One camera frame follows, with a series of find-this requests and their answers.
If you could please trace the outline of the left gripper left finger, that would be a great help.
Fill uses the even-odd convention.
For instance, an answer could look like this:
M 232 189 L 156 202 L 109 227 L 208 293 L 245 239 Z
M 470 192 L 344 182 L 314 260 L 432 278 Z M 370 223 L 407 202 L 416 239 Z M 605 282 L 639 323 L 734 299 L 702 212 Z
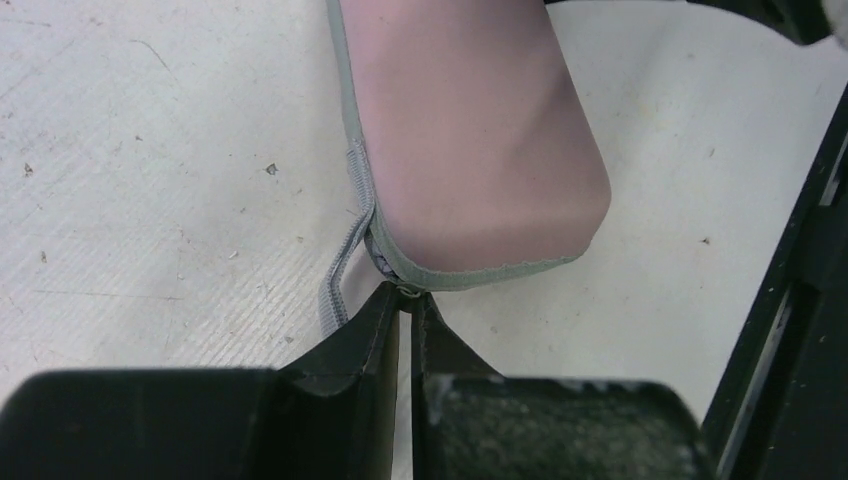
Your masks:
M 1 411 L 5 479 L 386 479 L 400 295 L 281 369 L 43 372 Z

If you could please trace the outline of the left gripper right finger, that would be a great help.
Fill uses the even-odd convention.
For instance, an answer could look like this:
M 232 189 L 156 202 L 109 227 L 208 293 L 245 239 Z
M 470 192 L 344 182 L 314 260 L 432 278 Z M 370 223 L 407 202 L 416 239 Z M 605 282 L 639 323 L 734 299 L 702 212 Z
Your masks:
M 712 479 L 690 410 L 667 386 L 517 378 L 491 367 L 431 295 L 410 304 L 417 479 Z

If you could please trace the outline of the pink umbrella case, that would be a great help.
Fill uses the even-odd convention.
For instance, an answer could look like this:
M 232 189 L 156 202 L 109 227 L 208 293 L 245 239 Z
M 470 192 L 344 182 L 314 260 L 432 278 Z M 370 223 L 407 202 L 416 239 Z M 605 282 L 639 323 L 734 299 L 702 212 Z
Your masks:
M 569 263 L 611 204 L 601 153 L 542 1 L 330 1 L 359 212 L 321 287 L 325 333 L 364 246 L 411 294 Z

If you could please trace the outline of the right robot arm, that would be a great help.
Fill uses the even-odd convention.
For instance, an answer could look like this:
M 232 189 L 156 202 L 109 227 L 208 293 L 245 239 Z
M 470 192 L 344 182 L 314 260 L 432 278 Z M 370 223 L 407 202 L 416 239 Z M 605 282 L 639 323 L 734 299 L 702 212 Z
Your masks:
M 847 475 L 847 102 L 837 103 L 701 426 L 699 479 Z

